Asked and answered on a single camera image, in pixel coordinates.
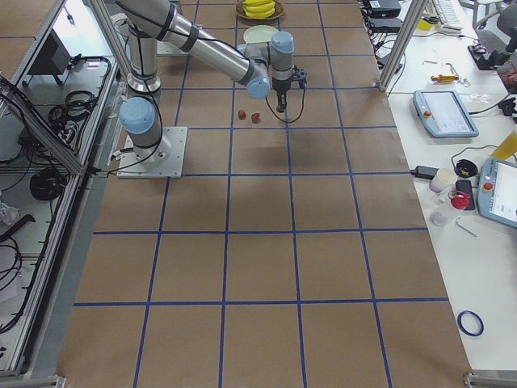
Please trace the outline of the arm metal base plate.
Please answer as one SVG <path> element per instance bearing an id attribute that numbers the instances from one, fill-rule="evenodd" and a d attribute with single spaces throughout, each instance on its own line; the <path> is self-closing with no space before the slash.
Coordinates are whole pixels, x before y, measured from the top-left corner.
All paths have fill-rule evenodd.
<path id="1" fill-rule="evenodd" d="M 132 148 L 123 153 L 116 174 L 121 179 L 180 178 L 187 144 L 187 127 L 165 127 L 161 143 L 154 152 L 135 148 L 129 135 L 124 147 Z"/>
<path id="2" fill-rule="evenodd" d="M 169 56 L 169 57 L 181 57 L 187 56 L 188 53 L 184 52 L 180 48 L 176 47 L 170 42 L 167 41 L 158 41 L 157 42 L 157 55 L 159 57 Z"/>

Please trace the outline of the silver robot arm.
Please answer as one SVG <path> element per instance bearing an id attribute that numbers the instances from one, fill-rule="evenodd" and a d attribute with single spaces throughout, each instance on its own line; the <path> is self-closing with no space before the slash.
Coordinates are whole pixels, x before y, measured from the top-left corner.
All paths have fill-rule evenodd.
<path id="1" fill-rule="evenodd" d="M 128 16 L 137 39 L 171 43 L 243 85 L 253 99 L 266 99 L 274 91 L 274 110 L 278 113 L 286 111 L 288 91 L 294 82 L 303 91 L 306 89 L 307 73 L 293 63 L 294 37 L 289 32 L 276 32 L 266 42 L 233 47 L 200 29 L 169 1 L 116 4 Z"/>

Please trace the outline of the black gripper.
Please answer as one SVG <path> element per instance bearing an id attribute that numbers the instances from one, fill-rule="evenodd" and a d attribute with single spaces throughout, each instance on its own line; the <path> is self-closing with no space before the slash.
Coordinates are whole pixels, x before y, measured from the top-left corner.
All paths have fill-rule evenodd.
<path id="1" fill-rule="evenodd" d="M 285 112 L 287 108 L 287 92 L 291 88 L 293 82 L 298 84 L 300 89 L 306 88 L 307 72 L 299 68 L 297 65 L 290 67 L 271 66 L 272 89 L 276 92 L 277 104 L 275 110 L 277 112 Z"/>

